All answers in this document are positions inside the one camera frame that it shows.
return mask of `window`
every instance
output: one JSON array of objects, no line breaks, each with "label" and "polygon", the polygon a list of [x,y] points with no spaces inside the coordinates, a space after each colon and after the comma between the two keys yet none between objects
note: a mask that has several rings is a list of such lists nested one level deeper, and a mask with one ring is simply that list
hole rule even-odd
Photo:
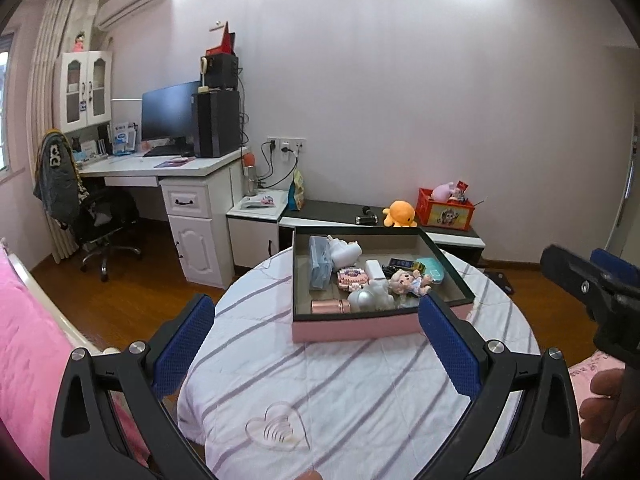
[{"label": "window", "polygon": [[0,174],[9,169],[9,149],[6,145],[5,86],[9,67],[9,51],[14,40],[13,34],[0,36]]}]

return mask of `air conditioner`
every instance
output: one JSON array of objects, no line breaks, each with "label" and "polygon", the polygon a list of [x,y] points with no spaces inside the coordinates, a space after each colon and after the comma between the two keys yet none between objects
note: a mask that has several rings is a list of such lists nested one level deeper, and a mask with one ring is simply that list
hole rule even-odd
[{"label": "air conditioner", "polygon": [[98,10],[95,26],[100,30],[111,30],[126,18],[148,9],[163,0],[109,0]]}]

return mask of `black object on floor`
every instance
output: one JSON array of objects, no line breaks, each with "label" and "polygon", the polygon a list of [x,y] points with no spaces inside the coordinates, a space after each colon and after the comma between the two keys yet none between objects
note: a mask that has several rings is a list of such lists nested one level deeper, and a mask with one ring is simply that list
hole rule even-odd
[{"label": "black object on floor", "polygon": [[511,283],[509,283],[509,280],[507,280],[507,277],[504,275],[504,272],[492,272],[490,270],[486,270],[484,275],[499,286],[507,296],[510,296],[515,292]]}]

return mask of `chair base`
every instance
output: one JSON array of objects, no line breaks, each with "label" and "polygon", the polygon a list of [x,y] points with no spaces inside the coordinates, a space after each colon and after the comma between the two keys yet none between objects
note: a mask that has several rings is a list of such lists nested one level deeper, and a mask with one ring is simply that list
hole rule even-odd
[{"label": "chair base", "polygon": [[105,245],[97,246],[96,248],[89,251],[82,259],[82,265],[80,266],[80,270],[82,272],[86,272],[87,271],[86,263],[94,256],[102,256],[102,265],[100,266],[100,280],[102,282],[108,282],[109,272],[107,270],[107,262],[108,262],[109,254],[112,251],[131,251],[138,257],[138,259],[142,258],[142,251],[140,250],[140,248],[133,247],[133,246],[124,246],[124,245],[111,245],[107,243]]}]

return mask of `curtain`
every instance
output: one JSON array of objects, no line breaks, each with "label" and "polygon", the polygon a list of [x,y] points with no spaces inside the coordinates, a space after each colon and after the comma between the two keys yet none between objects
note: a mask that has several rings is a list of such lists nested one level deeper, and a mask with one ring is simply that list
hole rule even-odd
[{"label": "curtain", "polygon": [[[31,177],[35,183],[35,168],[38,148],[47,130],[53,128],[53,81],[54,66],[60,55],[60,44],[65,33],[65,25],[73,4],[77,0],[47,0],[36,47],[31,58],[29,87],[27,93],[27,132]],[[47,224],[52,240],[52,255],[56,263],[68,258],[77,249],[68,230],[63,231],[55,220],[47,216]]]}]

